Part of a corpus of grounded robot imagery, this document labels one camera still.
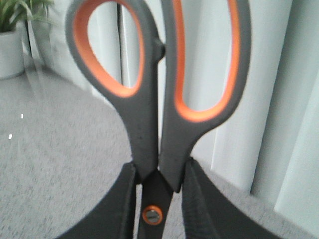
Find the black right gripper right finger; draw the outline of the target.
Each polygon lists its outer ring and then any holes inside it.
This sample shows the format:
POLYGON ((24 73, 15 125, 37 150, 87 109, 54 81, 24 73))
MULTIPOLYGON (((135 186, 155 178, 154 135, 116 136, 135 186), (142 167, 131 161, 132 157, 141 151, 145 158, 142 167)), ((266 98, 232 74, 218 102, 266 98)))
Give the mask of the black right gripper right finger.
POLYGON ((182 186, 182 216, 187 239, 278 239, 233 205, 190 158, 182 186))

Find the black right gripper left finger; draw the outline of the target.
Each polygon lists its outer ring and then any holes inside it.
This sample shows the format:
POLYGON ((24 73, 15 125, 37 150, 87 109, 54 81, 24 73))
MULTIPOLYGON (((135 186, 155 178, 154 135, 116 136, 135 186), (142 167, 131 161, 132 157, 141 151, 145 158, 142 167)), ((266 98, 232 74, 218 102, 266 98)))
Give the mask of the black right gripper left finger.
POLYGON ((98 205, 60 239, 131 239, 136 210, 137 171, 132 163, 122 170, 98 205))

